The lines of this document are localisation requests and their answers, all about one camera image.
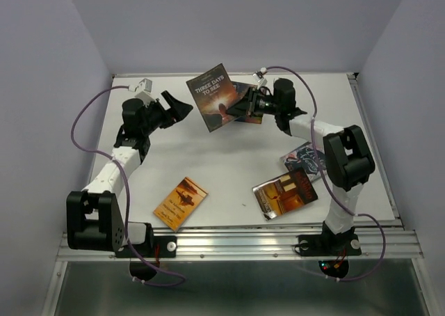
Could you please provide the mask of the A Tale of Two Cities book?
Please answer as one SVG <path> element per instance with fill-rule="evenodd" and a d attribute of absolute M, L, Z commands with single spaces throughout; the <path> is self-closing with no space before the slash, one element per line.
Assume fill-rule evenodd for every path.
<path fill-rule="evenodd" d="M 233 87 L 236 90 L 238 96 L 241 97 L 241 100 L 236 103 L 236 106 L 247 108 L 248 98 L 249 98 L 249 89 L 256 89 L 257 86 L 254 84 L 247 84 L 239 81 L 232 82 Z M 241 116 L 236 119 L 236 122 L 240 123 L 252 123 L 256 125 L 262 124 L 263 115 L 261 113 L 250 114 L 249 116 L 246 114 L 246 111 L 241 112 Z"/>

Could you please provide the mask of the Three Days to See book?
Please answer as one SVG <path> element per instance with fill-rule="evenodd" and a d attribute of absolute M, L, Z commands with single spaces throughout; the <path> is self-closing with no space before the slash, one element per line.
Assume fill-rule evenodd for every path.
<path fill-rule="evenodd" d="M 222 63 L 186 82 L 209 132 L 236 118 L 227 113 L 239 101 L 238 93 Z"/>

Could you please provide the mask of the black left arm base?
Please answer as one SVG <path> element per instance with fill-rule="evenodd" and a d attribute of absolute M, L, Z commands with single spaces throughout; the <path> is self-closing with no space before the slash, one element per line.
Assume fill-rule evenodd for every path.
<path fill-rule="evenodd" d="M 135 250 L 144 258 L 153 258 L 153 267 L 160 268 L 161 258 L 176 258 L 177 238 L 174 235 L 155 235 L 150 223 L 129 223 L 129 239 Z M 129 271 L 141 283 L 154 283 L 157 271 L 143 264 L 126 242 L 115 253 L 116 258 L 133 258 Z"/>

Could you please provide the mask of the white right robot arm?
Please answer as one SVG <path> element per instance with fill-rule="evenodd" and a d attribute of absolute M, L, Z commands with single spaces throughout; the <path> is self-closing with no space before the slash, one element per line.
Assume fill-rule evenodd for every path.
<path fill-rule="evenodd" d="M 324 154 L 325 168 L 321 169 L 321 177 L 331 203 L 322 233 L 311 243 L 320 244 L 327 253 L 342 249 L 353 238 L 358 196 L 375 171 L 362 128 L 331 125 L 317 120 L 315 115 L 309 116 L 298 107 L 296 90 L 288 79 L 275 81 L 271 94 L 261 88 L 248 89 L 239 102 L 227 109 L 227 114 L 235 117 L 272 115 L 282 132 L 309 141 L 314 152 Z"/>

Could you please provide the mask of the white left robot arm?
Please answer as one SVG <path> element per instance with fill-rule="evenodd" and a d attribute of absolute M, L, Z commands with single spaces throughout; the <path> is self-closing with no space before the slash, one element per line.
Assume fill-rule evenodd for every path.
<path fill-rule="evenodd" d="M 190 104 L 161 93 L 168 108 L 141 92 L 122 103 L 122 124 L 111 153 L 97 176 L 82 190 L 67 196 L 67 241 L 71 249 L 119 252 L 129 248 L 129 222 L 123 219 L 118 197 L 129 188 L 129 177 L 144 162 L 150 135 L 182 121 Z"/>

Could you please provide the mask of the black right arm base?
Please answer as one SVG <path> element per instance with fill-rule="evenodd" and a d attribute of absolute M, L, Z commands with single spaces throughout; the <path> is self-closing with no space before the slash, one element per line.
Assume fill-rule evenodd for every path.
<path fill-rule="evenodd" d="M 298 235 L 297 244 L 293 246 L 294 252 L 302 257 L 316 258 L 321 272 L 335 279 L 344 279 L 349 271 L 348 256 L 362 254 L 361 244 L 355 234 L 355 228 L 334 234 L 323 223 L 319 235 Z"/>

